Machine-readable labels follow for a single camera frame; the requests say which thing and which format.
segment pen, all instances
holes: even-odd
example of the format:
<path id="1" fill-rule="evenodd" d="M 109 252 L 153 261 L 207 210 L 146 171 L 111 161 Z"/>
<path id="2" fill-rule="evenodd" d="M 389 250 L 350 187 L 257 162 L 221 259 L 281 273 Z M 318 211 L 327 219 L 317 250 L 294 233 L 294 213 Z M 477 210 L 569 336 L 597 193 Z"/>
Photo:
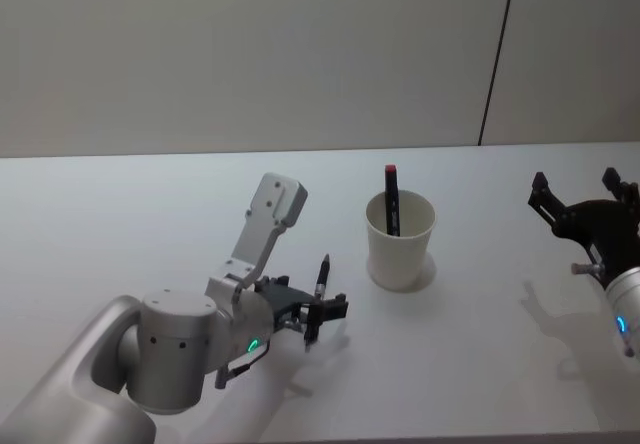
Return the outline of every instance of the pen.
<path id="1" fill-rule="evenodd" d="M 314 297 L 316 299 L 324 299 L 324 291 L 327 288 L 327 278 L 329 277 L 329 269 L 331 268 L 331 262 L 329 260 L 329 254 L 324 256 L 322 264 L 320 264 L 320 273 L 318 274 L 318 280 L 316 281 L 316 290 Z"/>
<path id="2" fill-rule="evenodd" d="M 398 197 L 398 177 L 396 166 L 388 164 L 384 168 L 384 202 L 387 211 L 387 234 L 400 235 L 400 199 Z"/>

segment black marker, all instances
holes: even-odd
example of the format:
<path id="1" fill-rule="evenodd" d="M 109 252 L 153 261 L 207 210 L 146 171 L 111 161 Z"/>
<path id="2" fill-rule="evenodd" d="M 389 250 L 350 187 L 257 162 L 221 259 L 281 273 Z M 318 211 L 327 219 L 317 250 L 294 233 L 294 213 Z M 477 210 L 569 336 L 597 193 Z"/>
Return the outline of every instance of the black marker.
<path id="1" fill-rule="evenodd" d="M 329 254 L 324 256 L 322 264 L 320 264 L 320 274 L 318 274 L 318 280 L 316 281 L 316 290 L 314 297 L 316 299 L 324 299 L 324 291 L 327 288 L 327 279 L 329 278 L 329 269 L 331 268 L 331 262 L 329 260 Z"/>
<path id="2" fill-rule="evenodd" d="M 384 167 L 384 203 L 387 211 L 387 234 L 400 235 L 400 198 L 398 197 L 398 177 L 396 166 Z"/>

